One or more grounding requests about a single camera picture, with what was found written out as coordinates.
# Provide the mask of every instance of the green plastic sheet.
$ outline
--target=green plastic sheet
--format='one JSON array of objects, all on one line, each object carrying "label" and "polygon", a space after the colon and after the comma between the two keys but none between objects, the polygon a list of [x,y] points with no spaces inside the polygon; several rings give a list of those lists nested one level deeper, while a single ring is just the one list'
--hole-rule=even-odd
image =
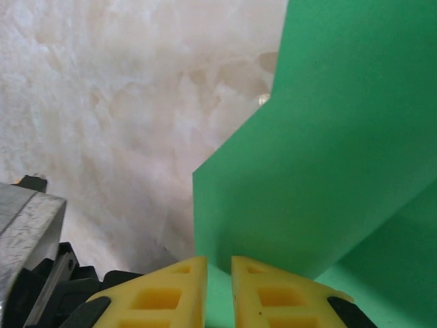
[{"label": "green plastic sheet", "polygon": [[[245,255],[311,278],[324,273],[368,305],[387,304],[368,289],[385,287],[410,318],[391,293],[411,286],[412,273],[422,282],[410,292],[436,276],[427,261],[436,256],[437,208],[426,231],[421,211],[409,223],[396,213],[436,179],[437,3],[293,0],[271,99],[193,174],[196,250],[213,268],[210,290],[229,289],[230,257]],[[398,258],[408,266],[422,233],[416,267],[402,271]],[[233,315],[219,310],[231,304],[225,298],[209,301],[211,327],[231,327],[212,320]],[[428,327],[430,316],[410,319]]]}]

